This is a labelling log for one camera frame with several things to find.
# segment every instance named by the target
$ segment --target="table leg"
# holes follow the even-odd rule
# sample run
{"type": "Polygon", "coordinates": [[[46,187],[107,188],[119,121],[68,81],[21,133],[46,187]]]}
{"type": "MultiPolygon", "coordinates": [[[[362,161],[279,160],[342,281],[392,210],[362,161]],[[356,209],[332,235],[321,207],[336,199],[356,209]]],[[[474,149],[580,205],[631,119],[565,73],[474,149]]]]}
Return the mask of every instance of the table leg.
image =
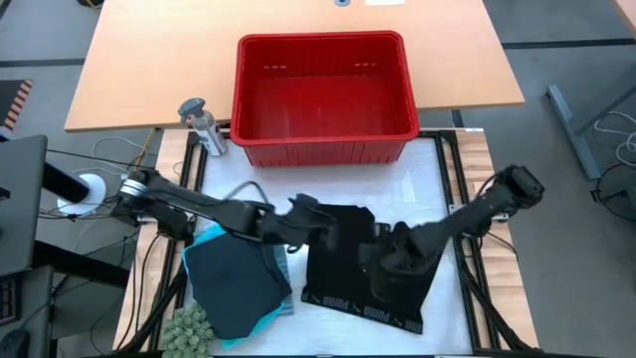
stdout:
{"type": "Polygon", "coordinates": [[[33,249],[34,268],[50,265],[55,271],[95,282],[126,288],[130,272],[125,268],[66,251],[41,241],[33,249]]]}
{"type": "Polygon", "coordinates": [[[573,114],[557,86],[548,86],[547,96],[560,118],[578,160],[589,180],[600,177],[600,169],[592,156],[583,133],[605,113],[636,92],[636,66],[630,69],[611,87],[605,89],[578,114],[573,114]]]}

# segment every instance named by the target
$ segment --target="wooden board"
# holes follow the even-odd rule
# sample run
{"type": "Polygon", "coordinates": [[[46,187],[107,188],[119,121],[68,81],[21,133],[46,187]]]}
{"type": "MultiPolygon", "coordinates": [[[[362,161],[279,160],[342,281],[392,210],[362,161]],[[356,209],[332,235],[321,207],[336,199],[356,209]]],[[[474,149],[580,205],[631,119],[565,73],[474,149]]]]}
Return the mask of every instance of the wooden board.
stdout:
{"type": "Polygon", "coordinates": [[[419,108],[524,102],[481,0],[109,0],[65,130],[175,126],[192,96],[229,119],[244,35],[365,30],[403,36],[419,108]]]}
{"type": "MultiPolygon", "coordinates": [[[[166,130],[164,132],[161,149],[157,158],[157,170],[163,176],[170,180],[178,181],[178,176],[173,172],[175,164],[181,162],[186,149],[186,140],[188,137],[187,130],[166,130]]],[[[483,131],[470,131],[457,129],[457,138],[459,150],[461,153],[462,164],[466,180],[468,182],[468,191],[471,196],[479,190],[481,184],[493,174],[493,165],[486,143],[486,136],[483,131]]],[[[451,186],[455,202],[459,201],[459,191],[455,172],[452,169],[452,159],[450,151],[445,150],[447,154],[447,164],[451,177],[451,186]]],[[[194,180],[196,173],[197,155],[193,159],[193,167],[191,169],[190,179],[194,180]]],[[[512,243],[508,226],[505,224],[495,224],[492,233],[512,243]]],[[[156,227],[146,226],[141,229],[137,243],[136,255],[136,271],[137,271],[137,292],[139,292],[140,270],[143,258],[147,253],[147,248],[155,237],[156,227]]],[[[140,322],[143,322],[147,316],[153,299],[153,293],[157,289],[161,271],[163,269],[165,258],[166,241],[161,240],[155,244],[150,257],[146,264],[146,274],[144,279],[144,299],[141,303],[140,322]]],[[[531,346],[537,346],[537,336],[533,325],[523,282],[519,272],[519,267],[515,260],[515,256],[511,251],[498,243],[486,239],[482,249],[482,257],[486,269],[487,280],[490,287],[491,299],[494,305],[499,309],[502,316],[510,324],[510,326],[519,334],[521,339],[531,346]]],[[[124,298],[119,324],[115,334],[113,349],[116,348],[121,337],[123,336],[131,316],[132,307],[132,279],[129,280],[128,288],[124,298]]],[[[479,322],[479,333],[482,337],[482,345],[489,346],[488,335],[485,325],[485,318],[479,304],[475,301],[477,311],[477,320],[479,322]]],[[[167,309],[164,319],[172,315],[172,309],[167,309]]],[[[128,334],[127,339],[132,337],[132,333],[128,334]]]]}
{"type": "Polygon", "coordinates": [[[636,36],[636,0],[614,0],[614,5],[625,19],[625,22],[636,36]]]}

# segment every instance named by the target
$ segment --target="red basket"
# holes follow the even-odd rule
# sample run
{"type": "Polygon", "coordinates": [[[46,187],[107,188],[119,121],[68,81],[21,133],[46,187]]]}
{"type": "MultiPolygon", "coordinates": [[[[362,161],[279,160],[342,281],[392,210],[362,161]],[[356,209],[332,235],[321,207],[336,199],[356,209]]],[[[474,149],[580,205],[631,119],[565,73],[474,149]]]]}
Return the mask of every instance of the red basket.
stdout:
{"type": "Polygon", "coordinates": [[[238,43],[231,136],[254,166],[389,163],[418,131],[396,32],[238,43]]]}

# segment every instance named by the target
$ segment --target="black cloth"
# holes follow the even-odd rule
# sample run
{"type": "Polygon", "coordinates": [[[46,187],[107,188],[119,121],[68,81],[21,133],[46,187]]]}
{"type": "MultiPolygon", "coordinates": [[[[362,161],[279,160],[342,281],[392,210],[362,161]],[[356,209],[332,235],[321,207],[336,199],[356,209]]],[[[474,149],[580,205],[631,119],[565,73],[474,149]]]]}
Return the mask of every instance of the black cloth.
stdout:
{"type": "Polygon", "coordinates": [[[194,297],[220,339],[248,337],[291,293],[270,245],[224,234],[188,249],[186,262],[194,297]]]}
{"type": "Polygon", "coordinates": [[[339,238],[335,251],[319,243],[309,247],[302,300],[421,334],[420,309],[436,269],[417,284],[402,287],[396,301],[380,301],[372,294],[369,278],[358,261],[359,245],[376,240],[373,214],[356,206],[321,205],[318,210],[337,220],[339,238]]]}

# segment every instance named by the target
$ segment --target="keyboard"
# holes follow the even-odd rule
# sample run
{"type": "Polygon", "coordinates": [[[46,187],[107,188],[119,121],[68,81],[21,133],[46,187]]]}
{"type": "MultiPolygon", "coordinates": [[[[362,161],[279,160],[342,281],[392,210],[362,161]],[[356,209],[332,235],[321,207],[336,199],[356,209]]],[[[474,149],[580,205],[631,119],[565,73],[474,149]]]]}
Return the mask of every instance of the keyboard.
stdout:
{"type": "Polygon", "coordinates": [[[20,297],[15,276],[0,277],[0,326],[20,319],[20,297]]]}

